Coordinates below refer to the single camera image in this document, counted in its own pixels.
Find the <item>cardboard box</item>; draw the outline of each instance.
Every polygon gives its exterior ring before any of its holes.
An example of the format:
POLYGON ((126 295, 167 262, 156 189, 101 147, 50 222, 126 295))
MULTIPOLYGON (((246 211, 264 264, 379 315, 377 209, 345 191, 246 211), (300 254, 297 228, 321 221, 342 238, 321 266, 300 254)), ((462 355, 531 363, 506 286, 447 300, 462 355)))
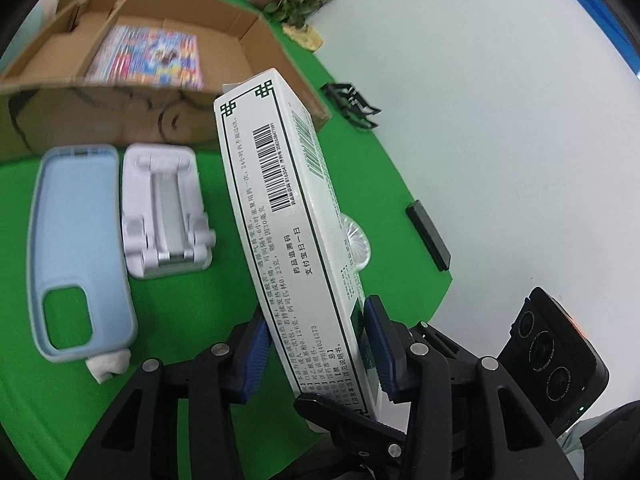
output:
POLYGON ((277 70, 214 108, 242 246, 294 393, 376 418, 364 293, 310 114, 277 70))
POLYGON ((55 19, 0 75, 0 162, 41 155, 53 146, 168 142, 218 149, 214 99, 225 83, 277 68, 310 111, 322 101, 251 10, 222 0, 60 0, 55 19), (117 86, 84 78, 114 24, 195 34, 201 91, 117 86))

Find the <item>green mat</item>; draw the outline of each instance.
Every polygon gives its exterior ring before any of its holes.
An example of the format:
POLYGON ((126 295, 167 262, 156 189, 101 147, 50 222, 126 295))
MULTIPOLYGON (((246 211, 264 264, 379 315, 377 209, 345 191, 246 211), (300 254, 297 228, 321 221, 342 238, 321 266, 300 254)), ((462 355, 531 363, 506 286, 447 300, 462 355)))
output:
MULTIPOLYGON (((238 3, 239 0, 228 0, 238 3)), ((277 37, 315 88, 332 81, 315 56, 277 37)), ((366 294, 379 294, 390 316, 407 324, 429 319, 446 292, 450 275, 438 272, 404 214, 412 201, 404 182, 370 132, 354 129, 336 110, 318 135, 340 208, 367 233, 370 264, 361 272, 366 294)), ((40 480, 64 478, 73 459, 113 397, 126 382, 98 386, 83 362, 51 364, 35 349, 26 307, 25 249, 31 193, 38 160, 0 166, 0 421, 40 480)), ((130 279, 140 330, 131 348, 133 370, 144 359, 165 363, 193 358, 223 340, 255 307, 226 189, 222 160, 199 153, 206 211, 218 233, 211 267, 204 272, 150 281, 130 279)), ((68 336, 69 323, 52 316, 53 335, 68 336)), ((233 408, 238 447, 247 480, 264 480, 307 450, 318 436, 292 408, 293 394, 271 352, 260 390, 246 406, 233 408)), ((181 416, 184 420, 185 406, 181 416)), ((186 427, 178 430, 180 475, 189 477, 186 427)))

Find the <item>colorful magazine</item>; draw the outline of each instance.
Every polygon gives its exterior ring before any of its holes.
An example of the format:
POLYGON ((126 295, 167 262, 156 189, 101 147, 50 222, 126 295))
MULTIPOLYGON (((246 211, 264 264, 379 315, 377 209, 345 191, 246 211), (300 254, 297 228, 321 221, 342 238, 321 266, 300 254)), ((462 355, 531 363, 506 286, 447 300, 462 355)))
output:
POLYGON ((116 25, 102 42, 86 78, 199 90, 203 83, 196 36, 116 25))

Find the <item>white cloth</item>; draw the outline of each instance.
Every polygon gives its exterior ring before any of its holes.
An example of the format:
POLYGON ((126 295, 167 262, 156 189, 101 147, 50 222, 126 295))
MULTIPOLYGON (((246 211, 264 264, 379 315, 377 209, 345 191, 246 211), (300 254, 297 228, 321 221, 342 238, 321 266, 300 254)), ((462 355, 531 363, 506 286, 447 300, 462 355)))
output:
POLYGON ((85 363, 91 375, 102 384, 113 377, 113 374, 123 374, 129 368, 131 361, 131 350, 125 348, 107 354, 89 357, 85 363))

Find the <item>camera lens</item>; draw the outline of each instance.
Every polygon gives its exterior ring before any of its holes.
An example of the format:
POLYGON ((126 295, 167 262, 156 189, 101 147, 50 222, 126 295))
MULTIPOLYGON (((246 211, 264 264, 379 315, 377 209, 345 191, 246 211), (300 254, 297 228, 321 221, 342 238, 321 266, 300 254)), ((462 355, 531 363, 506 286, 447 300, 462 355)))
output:
POLYGON ((554 356, 555 343, 553 336, 547 332, 540 332, 529 349, 529 362, 537 372, 544 370, 554 356))
POLYGON ((556 368, 551 372, 546 382, 546 396, 554 401, 562 399, 569 391, 570 383, 571 374, 569 370, 563 366, 556 368))
POLYGON ((518 323, 518 332, 520 333, 520 337, 529 337, 531 331, 533 330, 533 312, 527 310, 522 317, 520 318, 520 322, 518 323))

